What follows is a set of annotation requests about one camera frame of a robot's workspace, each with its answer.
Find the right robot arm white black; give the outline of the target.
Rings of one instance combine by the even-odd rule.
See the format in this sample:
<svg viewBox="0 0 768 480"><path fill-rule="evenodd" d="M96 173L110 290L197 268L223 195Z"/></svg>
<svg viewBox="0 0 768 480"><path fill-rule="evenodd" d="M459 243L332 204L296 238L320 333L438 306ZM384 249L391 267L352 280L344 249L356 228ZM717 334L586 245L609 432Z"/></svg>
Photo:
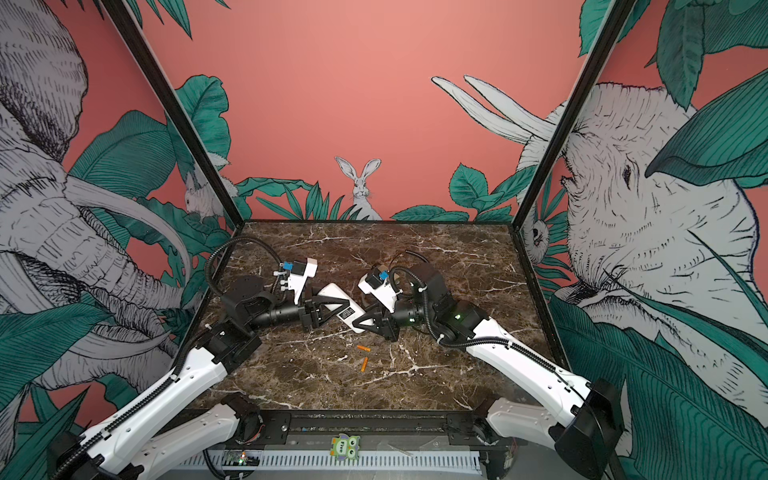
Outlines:
<svg viewBox="0 0 768 480"><path fill-rule="evenodd" d="M485 422L494 434L548 447L584 478L625 478L616 452L625 431L617 387L588 380L526 346L479 306L455 298L426 259L412 267L373 267L358 287L376 302L354 318L353 329L396 341L402 328L423 325L437 345L485 362L537 401L493 401Z"/></svg>

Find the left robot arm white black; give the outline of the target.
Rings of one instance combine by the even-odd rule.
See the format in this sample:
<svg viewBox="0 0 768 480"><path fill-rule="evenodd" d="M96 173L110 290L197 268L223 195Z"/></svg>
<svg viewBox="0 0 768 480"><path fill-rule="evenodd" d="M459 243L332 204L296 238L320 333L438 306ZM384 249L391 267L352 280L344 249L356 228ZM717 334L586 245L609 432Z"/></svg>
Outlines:
<svg viewBox="0 0 768 480"><path fill-rule="evenodd" d="M359 306L338 286L309 288L318 270L315 259L286 262L253 236L237 236L231 242L262 247L276 263L273 283L243 275L221 289L208 276L224 317L188 343L168 373L117 413L78 436L58 436L47 453L49 478L156 479L216 444L257 440L264 429L261 411L242 393L227 395L180 426L166 426L253 355L262 344L260 330L286 324L311 330L332 318L350 323L361 316Z"/></svg>

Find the white red remote control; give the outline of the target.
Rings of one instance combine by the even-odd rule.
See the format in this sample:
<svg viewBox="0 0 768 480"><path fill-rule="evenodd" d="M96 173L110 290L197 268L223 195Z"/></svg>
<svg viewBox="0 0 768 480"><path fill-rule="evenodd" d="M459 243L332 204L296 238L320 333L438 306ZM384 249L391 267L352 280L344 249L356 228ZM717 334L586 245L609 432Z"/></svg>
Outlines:
<svg viewBox="0 0 768 480"><path fill-rule="evenodd" d="M324 304L324 307L329 310L332 317L336 317L344 322L355 333L365 332L364 329L353 325L356 320L363 316L365 310L338 285L329 283L319 290L318 295L334 300L334 303Z"/></svg>

